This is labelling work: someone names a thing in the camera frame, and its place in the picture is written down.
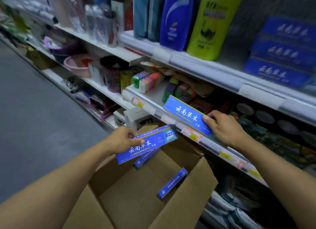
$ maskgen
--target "yellow price label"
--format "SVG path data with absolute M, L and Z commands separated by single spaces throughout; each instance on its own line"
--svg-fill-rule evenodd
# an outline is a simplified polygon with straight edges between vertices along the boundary
M 139 106 L 139 107 L 142 108 L 142 107 L 144 106 L 144 104 L 142 104 L 141 102 L 138 102 L 138 103 L 137 103 L 137 106 Z
M 195 134 L 191 134 L 190 138 L 193 139 L 194 141 L 196 141 L 198 139 L 198 136 L 196 136 Z
M 254 170 L 249 169 L 249 170 L 248 170 L 248 173 L 250 173 L 250 174 L 256 176 L 256 177 L 259 178 L 259 179 L 262 179 L 262 177 L 260 176 L 260 174 L 259 174 L 257 171 L 254 171 Z
M 231 160 L 231 159 L 232 159 L 231 156 L 229 156 L 228 154 L 226 154 L 226 153 L 224 153 L 224 152 L 221 152 L 220 155 L 223 156 L 224 158 L 227 158 L 228 160 Z

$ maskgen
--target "green shampoo bottle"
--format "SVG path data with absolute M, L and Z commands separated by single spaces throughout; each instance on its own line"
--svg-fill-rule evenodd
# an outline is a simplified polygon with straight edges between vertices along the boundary
M 187 53 L 217 60 L 241 0 L 201 0 Z

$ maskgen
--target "aisle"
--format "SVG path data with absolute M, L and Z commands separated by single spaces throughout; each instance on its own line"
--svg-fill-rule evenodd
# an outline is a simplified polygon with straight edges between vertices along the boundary
M 1 41 L 0 72 L 1 203 L 107 133 Z

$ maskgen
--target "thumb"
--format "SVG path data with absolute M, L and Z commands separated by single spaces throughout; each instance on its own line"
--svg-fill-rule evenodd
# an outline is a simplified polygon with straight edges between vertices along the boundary
M 131 147 L 140 146 L 145 143 L 145 140 L 142 138 L 130 139 Z
M 202 119 L 213 131 L 218 128 L 216 121 L 209 116 L 203 115 Z

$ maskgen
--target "shampoo bottle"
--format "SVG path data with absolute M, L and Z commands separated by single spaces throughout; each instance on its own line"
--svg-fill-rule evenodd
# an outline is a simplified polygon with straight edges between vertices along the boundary
M 133 0 L 134 36 L 147 38 L 149 0 Z
M 201 0 L 187 47 L 188 54 L 217 60 L 241 0 Z
M 159 41 L 160 23 L 165 0 L 149 0 L 148 39 Z
M 165 0 L 160 25 L 160 44 L 182 51 L 185 47 L 195 0 Z

